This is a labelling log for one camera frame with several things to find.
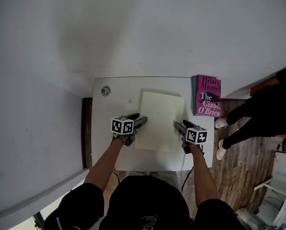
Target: hand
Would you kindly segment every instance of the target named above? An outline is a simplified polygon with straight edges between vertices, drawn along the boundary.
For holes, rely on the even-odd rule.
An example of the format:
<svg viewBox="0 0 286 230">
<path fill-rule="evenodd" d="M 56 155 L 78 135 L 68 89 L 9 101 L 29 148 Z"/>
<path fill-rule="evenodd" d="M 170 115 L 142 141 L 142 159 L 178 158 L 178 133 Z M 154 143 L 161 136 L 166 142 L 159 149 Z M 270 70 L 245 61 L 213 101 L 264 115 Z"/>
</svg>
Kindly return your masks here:
<svg viewBox="0 0 286 230">
<path fill-rule="evenodd" d="M 198 145 L 190 145 L 190 152 L 192 155 L 194 155 L 194 153 L 196 153 L 198 150 L 202 151 Z"/>
<path fill-rule="evenodd" d="M 123 145 L 126 145 L 127 147 L 129 147 L 133 142 L 134 142 L 134 135 L 117 135 L 114 140 L 119 139 L 122 141 Z"/>
<path fill-rule="evenodd" d="M 122 146 L 124 146 L 126 139 L 127 139 L 127 137 L 118 136 L 118 137 L 114 138 L 112 145 L 122 147 Z"/>
<path fill-rule="evenodd" d="M 250 96 L 252 97 L 256 92 L 258 92 L 260 90 L 260 86 L 259 85 L 256 85 L 254 87 L 251 88 L 250 90 Z"/>
</svg>

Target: leg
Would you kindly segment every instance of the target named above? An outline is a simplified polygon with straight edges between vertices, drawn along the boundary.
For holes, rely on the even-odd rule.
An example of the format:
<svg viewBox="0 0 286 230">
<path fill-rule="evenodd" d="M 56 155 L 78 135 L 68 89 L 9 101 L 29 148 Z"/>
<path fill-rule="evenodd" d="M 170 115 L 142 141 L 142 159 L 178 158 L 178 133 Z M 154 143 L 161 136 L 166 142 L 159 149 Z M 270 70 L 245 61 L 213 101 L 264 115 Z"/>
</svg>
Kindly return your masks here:
<svg viewBox="0 0 286 230">
<path fill-rule="evenodd" d="M 232 125 L 243 117 L 252 117 L 255 108 L 255 99 L 253 97 L 247 99 L 245 103 L 236 107 L 227 115 L 227 124 Z"/>
<path fill-rule="evenodd" d="M 178 178 L 175 171 L 150 172 L 150 175 L 169 183 L 179 190 Z"/>
<path fill-rule="evenodd" d="M 276 127 L 272 126 L 267 120 L 253 117 L 238 131 L 224 139 L 223 148 L 228 149 L 232 145 L 252 137 L 273 137 L 276 134 Z"/>
</svg>

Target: table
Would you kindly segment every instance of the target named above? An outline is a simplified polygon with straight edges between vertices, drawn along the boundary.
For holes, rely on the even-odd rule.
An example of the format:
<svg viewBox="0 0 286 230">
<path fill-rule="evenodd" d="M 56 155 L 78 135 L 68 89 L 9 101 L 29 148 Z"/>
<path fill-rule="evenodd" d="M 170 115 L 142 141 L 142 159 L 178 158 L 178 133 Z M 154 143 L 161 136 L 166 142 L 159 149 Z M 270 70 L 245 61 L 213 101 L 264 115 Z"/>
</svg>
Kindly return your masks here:
<svg viewBox="0 0 286 230">
<path fill-rule="evenodd" d="M 101 89 L 108 86 L 111 93 L 103 96 Z M 212 166 L 214 152 L 214 118 L 193 116 L 190 78 L 125 77 L 95 79 L 92 107 L 92 163 L 98 161 L 112 140 L 111 118 L 139 112 L 143 92 L 157 92 L 181 96 L 185 99 L 184 119 L 209 130 L 203 145 L 208 167 Z M 122 171 L 182 171 L 193 166 L 191 154 L 181 148 L 175 153 L 135 148 L 135 142 L 124 146 L 115 168 Z"/>
</svg>

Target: floor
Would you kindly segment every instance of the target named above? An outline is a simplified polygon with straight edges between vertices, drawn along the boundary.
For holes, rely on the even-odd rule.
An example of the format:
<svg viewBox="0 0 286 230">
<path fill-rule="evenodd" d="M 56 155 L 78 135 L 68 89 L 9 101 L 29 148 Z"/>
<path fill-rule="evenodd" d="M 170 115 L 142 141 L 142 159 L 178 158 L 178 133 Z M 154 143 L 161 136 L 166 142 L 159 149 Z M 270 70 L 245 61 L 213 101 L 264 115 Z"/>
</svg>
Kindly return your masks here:
<svg viewBox="0 0 286 230">
<path fill-rule="evenodd" d="M 221 102 L 221 117 L 225 117 L 243 101 L 223 100 Z M 266 189 L 260 188 L 254 192 L 254 186 L 264 182 L 271 176 L 274 154 L 281 138 L 252 138 L 232 146 L 225 157 L 218 161 L 215 157 L 219 139 L 228 136 L 243 126 L 248 118 L 239 120 L 232 126 L 214 132 L 214 159 L 210 172 L 212 173 L 220 199 L 227 202 L 234 211 L 246 207 L 250 212 L 257 212 Z M 177 172 L 181 186 L 189 171 Z M 118 171 L 122 180 L 126 172 Z M 109 199 L 118 184 L 114 174 L 111 175 L 104 192 L 105 213 L 108 209 Z M 193 173 L 184 187 L 183 196 L 188 204 L 190 216 L 195 218 L 197 207 L 194 196 Z"/>
</svg>

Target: black cable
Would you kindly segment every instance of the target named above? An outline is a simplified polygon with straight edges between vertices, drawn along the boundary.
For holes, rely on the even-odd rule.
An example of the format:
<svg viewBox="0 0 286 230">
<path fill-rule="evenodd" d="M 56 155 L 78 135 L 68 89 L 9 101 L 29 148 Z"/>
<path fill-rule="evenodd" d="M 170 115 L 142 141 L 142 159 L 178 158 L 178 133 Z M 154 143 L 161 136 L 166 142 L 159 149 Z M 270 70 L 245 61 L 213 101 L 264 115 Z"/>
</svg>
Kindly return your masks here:
<svg viewBox="0 0 286 230">
<path fill-rule="evenodd" d="M 185 183 L 186 183 L 188 177 L 190 176 L 190 174 L 193 172 L 193 170 L 194 170 L 194 166 L 192 167 L 192 169 L 191 169 L 190 172 L 188 173 L 188 175 L 187 175 L 185 181 L 183 182 L 183 184 L 182 184 L 182 186 L 181 186 L 181 190 L 180 190 L 181 194 L 183 194 L 183 187 L 185 186 Z"/>
<path fill-rule="evenodd" d="M 118 182 L 120 184 L 120 179 L 119 179 L 119 176 L 118 176 L 118 173 L 116 172 L 115 168 L 113 168 L 113 173 L 116 175 L 116 177 L 118 178 Z"/>
<path fill-rule="evenodd" d="M 263 225 L 258 226 L 258 229 L 259 230 L 265 230 L 266 227 L 268 228 L 268 230 L 282 230 L 282 229 L 284 229 L 284 227 L 270 226 L 267 224 L 263 224 Z"/>
<path fill-rule="evenodd" d="M 273 199 L 276 199 L 278 200 L 279 202 L 283 203 L 281 200 L 279 200 L 278 198 L 275 198 L 275 197 L 268 197 L 268 198 L 273 198 Z"/>
<path fill-rule="evenodd" d="M 276 193 L 276 191 L 273 190 L 273 188 L 271 189 L 280 199 L 281 201 L 284 203 L 284 200 Z"/>
<path fill-rule="evenodd" d="M 111 140 L 110 145 L 111 145 L 111 144 L 112 144 L 112 142 L 114 141 L 114 135 L 115 135 L 115 133 L 113 133 L 113 136 L 112 136 L 112 140 Z"/>
</svg>

